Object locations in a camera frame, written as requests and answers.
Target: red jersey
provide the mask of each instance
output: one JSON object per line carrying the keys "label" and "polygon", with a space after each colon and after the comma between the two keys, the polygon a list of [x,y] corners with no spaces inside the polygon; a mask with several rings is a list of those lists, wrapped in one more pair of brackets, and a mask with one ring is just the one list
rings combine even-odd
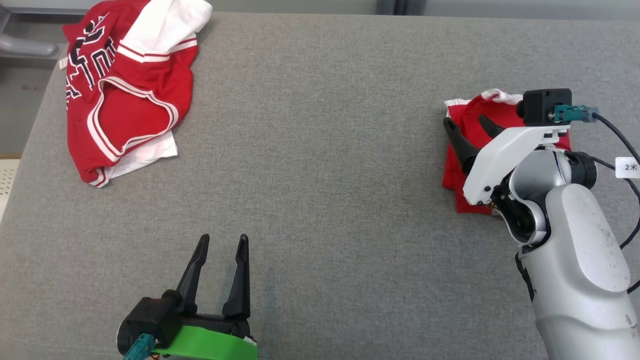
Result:
{"label": "red jersey", "polygon": [[84,182],[104,186],[122,156],[184,118],[210,15],[204,0],[114,0],[63,28],[67,143]]}
{"label": "red jersey", "polygon": [[[482,149],[492,139],[482,129],[478,118],[487,116],[492,122],[502,127],[524,126],[522,119],[516,114],[516,105],[522,100],[522,95],[511,95],[498,89],[486,90],[472,100],[454,99],[445,101],[447,116],[453,120],[460,132],[469,142]],[[556,147],[571,150],[569,137],[560,138]],[[460,163],[449,144],[445,162],[442,186],[456,192],[456,210],[458,213],[491,214],[486,206],[471,205],[465,198],[462,188],[467,176],[462,172]]]}

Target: gray table cover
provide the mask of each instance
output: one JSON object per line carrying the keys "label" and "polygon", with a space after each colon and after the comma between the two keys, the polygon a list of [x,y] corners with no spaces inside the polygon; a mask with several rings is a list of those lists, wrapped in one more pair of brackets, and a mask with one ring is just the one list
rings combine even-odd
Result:
{"label": "gray table cover", "polygon": [[[208,313],[250,238],[262,359],[547,357],[516,243],[440,186],[443,101],[568,87],[640,145],[640,23],[214,13],[198,41],[179,155],[103,189],[68,155],[54,71],[0,225],[0,359],[121,359],[120,322],[203,233]],[[602,124],[571,136],[627,155]],[[606,169],[593,191],[621,242],[637,201]],[[624,253],[635,280],[640,240]]]}

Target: white trim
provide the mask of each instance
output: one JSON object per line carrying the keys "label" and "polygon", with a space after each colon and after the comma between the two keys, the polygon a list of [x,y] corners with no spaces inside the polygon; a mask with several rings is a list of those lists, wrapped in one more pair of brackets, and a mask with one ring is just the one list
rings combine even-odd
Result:
{"label": "white trim", "polygon": [[104,181],[104,171],[102,170],[101,167],[96,168],[95,171],[98,173],[98,178],[92,182],[89,183],[89,185],[94,185],[94,186],[98,186],[98,184],[100,184],[101,182]]}
{"label": "white trim", "polygon": [[143,145],[128,151],[120,161],[112,167],[105,167],[104,173],[109,179],[128,174],[141,167],[145,167],[161,158],[169,158],[178,155],[178,148],[173,139],[173,133],[166,133],[155,137]]}
{"label": "white trim", "polygon": [[466,105],[468,103],[470,103],[471,100],[464,100],[464,99],[453,99],[453,100],[447,100],[444,102],[444,104],[449,107],[449,106],[455,106],[455,105]]}
{"label": "white trim", "polygon": [[[116,147],[109,141],[109,138],[104,134],[102,128],[100,127],[100,122],[98,118],[98,112],[102,103],[104,102],[104,92],[102,91],[104,82],[108,82],[112,85],[115,85],[117,88],[126,91],[132,95],[141,98],[147,98],[152,103],[162,106],[169,115],[169,120],[167,122],[167,127],[165,130],[161,131],[158,134],[149,134],[143,136],[135,136],[133,138],[128,139],[128,141],[123,145],[122,150],[116,149]],[[124,80],[120,78],[116,78],[114,76],[107,76],[98,80],[98,89],[100,90],[100,98],[98,103],[93,107],[89,115],[87,116],[87,128],[89,129],[89,133],[91,134],[93,141],[96,143],[98,148],[102,151],[102,153],[111,161],[118,161],[122,155],[127,151],[128,148],[143,143],[151,138],[160,136],[167,131],[169,131],[178,121],[178,109],[168,103],[163,102],[157,99],[152,91],[140,90],[126,83]]]}
{"label": "white trim", "polygon": [[188,42],[183,42],[182,44],[178,44],[176,46],[174,46],[171,49],[172,53],[175,53],[176,51],[180,51],[180,50],[185,50],[189,47],[193,47],[193,46],[198,46],[198,41],[196,40],[196,38],[193,38],[192,40],[188,41]]}
{"label": "white trim", "polygon": [[104,173],[104,167],[101,167],[99,169],[99,171],[102,174],[102,177],[104,178],[104,181],[102,182],[102,184],[96,185],[96,187],[97,188],[102,188],[104,185],[107,185],[109,183],[109,177],[107,176],[107,174]]}
{"label": "white trim", "polygon": [[123,54],[124,56],[130,58],[131,60],[137,61],[139,63],[159,63],[162,61],[169,60],[169,54],[167,54],[166,56],[138,55],[133,51],[123,47],[122,45],[118,46],[118,53]]}
{"label": "white trim", "polygon": [[195,37],[209,21],[211,10],[211,4],[205,0],[151,0],[120,44],[145,57],[145,61],[153,61],[147,60],[146,55],[166,55],[181,42]]}

